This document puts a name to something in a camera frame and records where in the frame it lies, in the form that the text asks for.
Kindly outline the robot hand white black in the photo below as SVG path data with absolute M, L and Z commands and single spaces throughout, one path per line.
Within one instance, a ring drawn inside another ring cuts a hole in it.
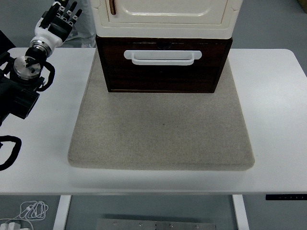
M 51 49 L 61 46 L 82 13 L 82 9 L 74 13 L 77 4 L 71 0 L 54 1 L 35 26 L 32 41 L 39 40 Z

